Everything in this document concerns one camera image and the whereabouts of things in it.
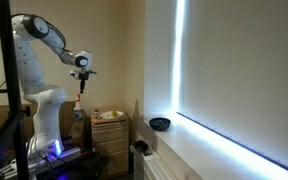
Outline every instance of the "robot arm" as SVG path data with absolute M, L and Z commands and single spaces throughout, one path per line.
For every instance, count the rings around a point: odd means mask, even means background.
M 92 54 L 87 51 L 75 54 L 66 50 L 64 36 L 39 16 L 14 15 L 12 26 L 18 76 L 24 99 L 38 104 L 37 113 L 33 117 L 34 136 L 28 142 L 28 156 L 37 160 L 41 153 L 61 155 L 64 146 L 59 132 L 59 109 L 66 99 L 66 92 L 60 87 L 44 82 L 44 70 L 30 46 L 30 41 L 41 40 L 64 64 L 80 68 L 71 71 L 71 75 L 81 80 L 81 94 L 85 80 L 94 73 L 91 71 Z
M 40 39 L 59 56 L 64 64 L 80 68 L 80 70 L 72 70 L 70 75 L 81 80 L 80 93 L 83 94 L 85 80 L 88 80 L 90 74 L 96 74 L 91 70 L 92 54 L 87 51 L 75 54 L 66 50 L 66 40 L 62 33 L 42 17 L 18 14 L 12 17 L 12 22 L 15 34 L 20 35 L 27 42 Z

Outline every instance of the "small cabinet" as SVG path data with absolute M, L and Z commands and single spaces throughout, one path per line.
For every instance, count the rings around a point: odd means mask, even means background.
M 129 117 L 121 108 L 96 108 L 99 114 L 120 111 L 123 115 L 114 119 L 96 118 L 92 113 L 92 139 L 95 151 L 110 158 L 104 167 L 102 179 L 110 179 L 128 173 Z

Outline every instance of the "roller blind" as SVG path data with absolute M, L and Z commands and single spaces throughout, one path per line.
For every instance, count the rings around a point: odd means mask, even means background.
M 187 0 L 178 111 L 288 167 L 288 1 Z

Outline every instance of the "black bowl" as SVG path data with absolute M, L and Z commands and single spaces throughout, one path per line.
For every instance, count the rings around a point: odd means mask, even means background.
M 171 120 L 167 118 L 158 117 L 151 119 L 149 123 L 151 128 L 154 129 L 155 131 L 165 131 L 170 127 Z

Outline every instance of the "wall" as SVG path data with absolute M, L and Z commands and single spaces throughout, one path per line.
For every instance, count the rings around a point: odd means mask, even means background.
M 82 105 L 88 114 L 95 106 L 124 106 L 126 94 L 131 91 L 125 91 L 126 85 L 132 84 L 126 84 L 126 80 L 127 76 L 132 76 L 130 74 L 134 73 L 132 66 L 135 66 L 133 63 L 128 67 L 131 58 L 127 57 L 129 55 L 126 48 L 126 23 L 128 22 L 126 5 L 130 2 L 124 0 L 10 1 L 12 14 L 39 15 L 62 32 L 66 38 L 67 49 L 73 52 L 87 50 L 93 54 L 92 69 L 98 74 L 87 81 L 82 96 Z M 79 81 L 69 76 L 70 70 L 74 67 L 62 64 L 43 43 L 34 41 L 31 44 L 44 67 L 46 82 L 63 87 L 67 91 L 67 100 L 75 100 L 75 95 L 79 92 Z M 0 84 L 4 79 L 0 51 Z M 132 91 L 139 93 L 142 91 L 141 86 L 133 87 L 135 89 L 133 88 Z M 8 104 L 5 94 L 0 95 L 0 104 Z
M 130 142 L 136 139 L 136 127 L 143 119 L 144 106 L 144 31 L 145 1 L 127 0 L 127 66 L 125 69 L 124 110 L 133 120 Z

